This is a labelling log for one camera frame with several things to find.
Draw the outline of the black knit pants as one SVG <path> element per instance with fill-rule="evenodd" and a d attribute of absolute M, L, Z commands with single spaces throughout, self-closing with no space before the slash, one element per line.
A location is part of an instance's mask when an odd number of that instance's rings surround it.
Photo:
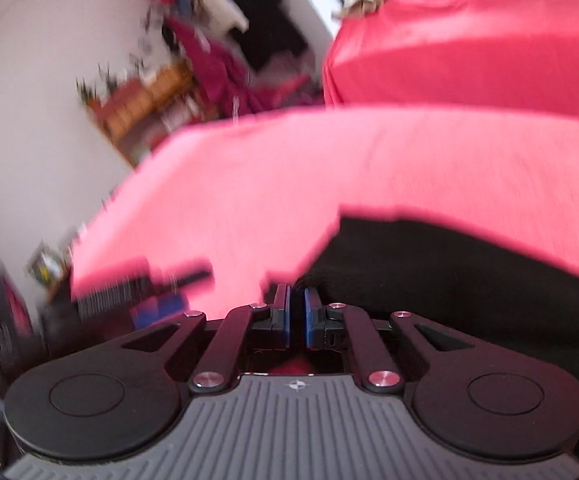
<path fill-rule="evenodd" d="M 291 285 L 373 318 L 408 310 L 579 379 L 579 275 L 462 231 L 345 217 Z"/>

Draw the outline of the pink fleece blanket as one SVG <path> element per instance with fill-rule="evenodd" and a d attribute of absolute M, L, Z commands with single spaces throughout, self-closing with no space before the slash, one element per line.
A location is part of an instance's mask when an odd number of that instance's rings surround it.
<path fill-rule="evenodd" d="M 214 318 L 295 278 L 340 214 L 416 214 L 579 273 L 579 119 L 445 106 L 307 107 L 209 122 L 160 145 L 88 224 L 74 296 L 209 264 Z"/>

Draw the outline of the wooden shelf unit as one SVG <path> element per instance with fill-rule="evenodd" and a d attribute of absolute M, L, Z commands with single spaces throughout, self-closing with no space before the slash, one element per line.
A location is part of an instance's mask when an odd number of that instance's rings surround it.
<path fill-rule="evenodd" d="M 81 96 L 88 98 L 85 109 L 90 121 L 132 168 L 178 129 L 218 116 L 184 61 L 163 66 L 146 78 L 119 80 L 109 72 L 103 76 L 111 83 L 106 96 L 79 84 Z"/>

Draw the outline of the magenta hanging clothes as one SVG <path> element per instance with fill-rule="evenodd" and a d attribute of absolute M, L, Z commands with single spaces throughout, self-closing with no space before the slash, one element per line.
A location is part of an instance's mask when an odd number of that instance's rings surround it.
<path fill-rule="evenodd" d="M 170 32 L 171 42 L 183 49 L 200 88 L 225 117 L 277 110 L 311 80 L 309 74 L 302 73 L 272 86 L 252 86 L 245 64 L 200 28 L 165 18 L 161 31 Z"/>

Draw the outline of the hanging black garment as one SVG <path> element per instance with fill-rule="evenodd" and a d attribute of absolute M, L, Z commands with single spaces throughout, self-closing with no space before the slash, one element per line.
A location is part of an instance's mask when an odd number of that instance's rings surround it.
<path fill-rule="evenodd" d="M 279 53 L 301 58 L 307 52 L 308 44 L 287 15 L 284 0 L 233 1 L 245 14 L 249 27 L 246 32 L 232 27 L 228 34 L 252 70 L 260 72 Z"/>

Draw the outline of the red covered far bed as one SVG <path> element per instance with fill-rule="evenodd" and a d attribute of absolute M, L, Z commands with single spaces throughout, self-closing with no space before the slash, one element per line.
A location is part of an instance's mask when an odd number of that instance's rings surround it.
<path fill-rule="evenodd" d="M 579 118 L 579 0 L 387 0 L 340 25 L 329 105 L 435 104 Z"/>

